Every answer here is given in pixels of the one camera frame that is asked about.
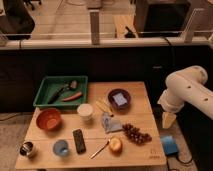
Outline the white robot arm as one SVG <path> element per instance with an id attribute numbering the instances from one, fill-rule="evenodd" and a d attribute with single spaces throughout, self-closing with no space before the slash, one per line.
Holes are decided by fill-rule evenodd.
<path id="1" fill-rule="evenodd" d="M 213 91 L 204 86 L 207 80 L 207 71 L 197 65 L 175 71 L 166 77 L 166 89 L 158 100 L 164 110 L 164 129 L 174 123 L 176 114 L 185 103 L 190 103 L 213 120 Z"/>

